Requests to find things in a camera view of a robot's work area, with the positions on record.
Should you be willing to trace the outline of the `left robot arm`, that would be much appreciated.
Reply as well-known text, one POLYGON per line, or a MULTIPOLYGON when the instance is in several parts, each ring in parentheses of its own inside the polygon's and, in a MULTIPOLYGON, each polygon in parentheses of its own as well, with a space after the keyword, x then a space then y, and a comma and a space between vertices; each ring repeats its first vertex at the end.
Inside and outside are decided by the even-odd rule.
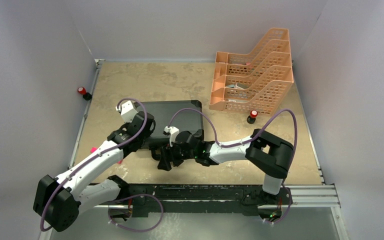
POLYGON ((33 210, 40 216, 42 232, 62 232, 91 208, 106 202, 122 205, 132 197, 129 184, 116 175, 92 184, 109 167, 139 150, 155 129, 154 116, 145 111, 121 116, 125 123, 97 150, 67 171, 39 180, 33 210))

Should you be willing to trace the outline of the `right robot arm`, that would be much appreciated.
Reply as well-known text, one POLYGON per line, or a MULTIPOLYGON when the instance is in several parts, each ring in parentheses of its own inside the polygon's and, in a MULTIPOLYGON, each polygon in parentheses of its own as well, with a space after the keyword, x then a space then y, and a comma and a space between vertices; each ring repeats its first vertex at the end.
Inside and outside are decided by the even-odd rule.
POLYGON ((195 160, 205 167, 248 160, 265 174, 260 196, 268 204, 280 198, 282 182, 287 178, 295 154, 290 142, 258 128, 250 136, 220 144, 175 127, 165 128, 164 134, 169 142, 159 149, 159 170, 170 171, 185 160, 195 160))

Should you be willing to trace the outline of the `red emergency button left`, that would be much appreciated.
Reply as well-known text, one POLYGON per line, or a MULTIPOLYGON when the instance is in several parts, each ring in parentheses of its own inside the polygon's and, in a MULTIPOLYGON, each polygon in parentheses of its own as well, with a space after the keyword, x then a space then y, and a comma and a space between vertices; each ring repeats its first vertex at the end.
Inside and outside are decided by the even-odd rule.
POLYGON ((90 101, 92 99, 92 94, 87 92, 87 90, 84 87, 79 87, 77 89, 77 92, 82 96, 82 98, 86 101, 90 101))

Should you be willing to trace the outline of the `red black stamp on table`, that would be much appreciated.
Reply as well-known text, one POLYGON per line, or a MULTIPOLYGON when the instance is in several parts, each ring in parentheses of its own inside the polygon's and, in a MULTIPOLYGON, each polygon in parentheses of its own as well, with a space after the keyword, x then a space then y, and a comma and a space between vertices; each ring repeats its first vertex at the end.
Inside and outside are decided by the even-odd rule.
POLYGON ((247 123, 248 124, 254 124, 257 116, 258 116, 258 112, 256 110, 251 110, 249 113, 249 116, 246 119, 247 123))

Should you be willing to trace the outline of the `black poker set case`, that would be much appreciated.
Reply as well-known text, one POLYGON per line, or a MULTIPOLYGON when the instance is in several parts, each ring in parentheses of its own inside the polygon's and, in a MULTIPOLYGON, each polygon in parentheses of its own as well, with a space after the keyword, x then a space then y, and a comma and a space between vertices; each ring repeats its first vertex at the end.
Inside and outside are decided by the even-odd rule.
MULTIPOLYGON (((175 113, 185 108, 202 111, 202 103, 197 99, 144 101, 142 104, 145 106, 146 112, 153 115, 155 120, 155 130, 142 148, 150 150, 152 158, 156 161, 160 159, 159 148, 169 143, 169 137, 163 134, 163 130, 175 113)), ((190 110, 182 111, 176 115, 171 125, 178 128, 181 132, 189 131, 198 139, 204 139, 204 122, 202 115, 199 113, 190 110)))

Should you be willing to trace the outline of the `black base frame rail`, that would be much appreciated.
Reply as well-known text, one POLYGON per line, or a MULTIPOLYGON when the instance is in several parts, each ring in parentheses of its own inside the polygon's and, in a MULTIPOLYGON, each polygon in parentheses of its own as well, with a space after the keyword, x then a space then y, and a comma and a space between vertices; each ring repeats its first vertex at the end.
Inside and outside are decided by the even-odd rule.
POLYGON ((131 183, 112 205, 130 204, 135 218, 149 213, 242 214, 278 219, 292 204, 289 188, 277 195, 255 184, 150 184, 131 183))

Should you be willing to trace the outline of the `orange plastic file tray rack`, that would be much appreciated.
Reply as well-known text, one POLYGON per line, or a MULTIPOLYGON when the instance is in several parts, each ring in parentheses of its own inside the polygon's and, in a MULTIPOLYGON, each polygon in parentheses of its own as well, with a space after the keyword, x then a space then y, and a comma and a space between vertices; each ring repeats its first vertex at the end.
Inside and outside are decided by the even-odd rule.
POLYGON ((270 116, 294 82, 289 30, 272 27, 249 53, 216 53, 209 109, 270 116))

